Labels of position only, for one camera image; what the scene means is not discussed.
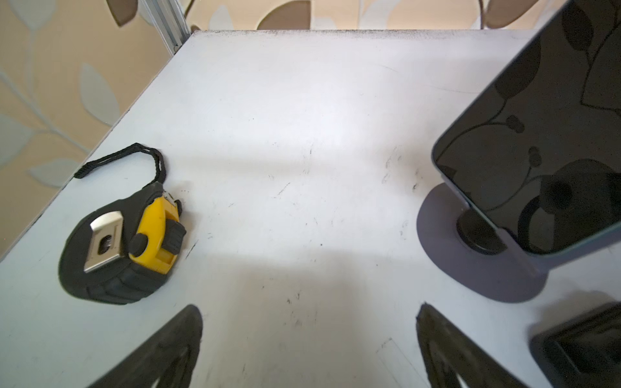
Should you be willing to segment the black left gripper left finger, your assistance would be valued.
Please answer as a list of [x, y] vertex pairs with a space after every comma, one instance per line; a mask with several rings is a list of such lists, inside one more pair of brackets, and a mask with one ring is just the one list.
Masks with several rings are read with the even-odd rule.
[[198, 307], [184, 307], [92, 387], [188, 387], [203, 330]]

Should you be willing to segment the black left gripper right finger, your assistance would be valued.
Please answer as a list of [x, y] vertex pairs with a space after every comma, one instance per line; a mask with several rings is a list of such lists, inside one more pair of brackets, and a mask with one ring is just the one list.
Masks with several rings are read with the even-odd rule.
[[432, 305], [417, 315], [417, 338], [432, 387], [524, 387]]

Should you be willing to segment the dark phone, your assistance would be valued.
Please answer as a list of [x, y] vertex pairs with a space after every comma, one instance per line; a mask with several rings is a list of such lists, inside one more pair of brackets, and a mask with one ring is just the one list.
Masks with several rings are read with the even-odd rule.
[[526, 252], [620, 228], [620, 4], [569, 1], [456, 119], [434, 165]]

